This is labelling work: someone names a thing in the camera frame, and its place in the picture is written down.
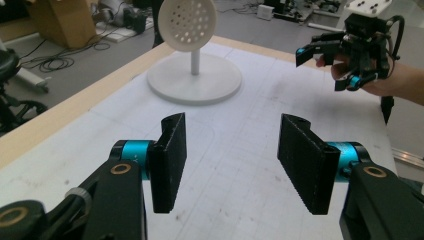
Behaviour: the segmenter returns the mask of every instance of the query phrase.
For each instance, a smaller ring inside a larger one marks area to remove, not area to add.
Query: gray floor
[[[421,0],[395,0],[386,15],[402,15],[406,19],[406,29],[400,48],[401,62],[424,69],[424,11],[416,2]],[[324,30],[308,27],[306,23],[288,22],[281,19],[261,20],[255,14],[239,14],[231,8],[240,8],[243,3],[237,0],[216,0],[218,23],[215,34],[218,36],[252,43],[280,51],[294,53],[297,48],[310,42],[313,35]],[[338,19],[313,14],[308,22],[336,27]],[[31,35],[18,41],[6,43],[21,56],[31,52],[42,39]],[[75,63],[66,69],[49,73],[39,69],[30,69],[48,81],[49,93],[28,86],[14,79],[6,87],[8,94],[19,99],[33,99],[49,107],[60,103],[129,61],[149,51],[153,44],[153,29],[120,43],[108,42],[106,50],[88,49],[72,55]],[[49,56],[60,52],[62,48],[53,43],[44,43],[30,58]],[[388,124],[388,133],[392,146],[404,151],[424,156],[424,108],[416,104],[396,99],[395,107]]]

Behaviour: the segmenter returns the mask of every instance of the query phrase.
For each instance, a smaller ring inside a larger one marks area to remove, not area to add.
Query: white table
[[[161,48],[152,50],[160,56],[153,59],[172,52]],[[217,37],[202,52],[239,67],[243,83],[235,96],[209,106],[163,100],[142,73],[154,63],[148,53],[1,139],[0,151],[7,154],[0,157],[0,206],[37,199],[51,210],[107,159],[117,140],[157,140],[160,120],[185,112],[188,158],[169,215],[153,213],[149,182],[143,183],[149,239],[342,239],[338,220],[347,184],[335,184],[327,216],[308,212],[277,160],[280,116],[311,121],[324,141],[360,142],[377,164],[394,171],[379,98],[334,92],[327,71],[311,64],[295,68],[285,53]],[[137,66],[141,74],[130,80]],[[114,80],[123,87],[107,89],[105,82]],[[92,100],[88,93],[103,95]],[[46,122],[52,129],[23,143],[32,137],[25,133]],[[15,154],[18,141],[23,150]]]

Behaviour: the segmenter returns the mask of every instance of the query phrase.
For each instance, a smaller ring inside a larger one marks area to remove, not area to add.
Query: white perforated disc
[[[216,10],[210,0],[165,0],[158,17],[159,32],[173,49],[191,52],[213,36]]]
[[[147,73],[150,88],[162,98],[189,105],[207,105],[233,96],[242,75],[225,58],[201,54],[200,74],[190,74],[190,54],[180,53],[155,64]]]

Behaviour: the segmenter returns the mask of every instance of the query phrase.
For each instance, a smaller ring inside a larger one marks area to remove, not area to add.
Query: office chair
[[[42,103],[21,101],[6,94],[4,85],[8,84],[9,79],[15,76],[20,68],[19,57],[15,51],[0,50],[0,133],[3,134],[47,110],[47,106]]]

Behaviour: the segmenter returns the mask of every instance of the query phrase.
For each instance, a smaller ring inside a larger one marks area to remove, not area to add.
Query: white round base
[[[170,56],[152,66],[147,73],[151,89],[173,102],[207,105],[233,96],[241,86],[242,76],[230,61],[200,54],[199,75],[191,74],[191,55]]]

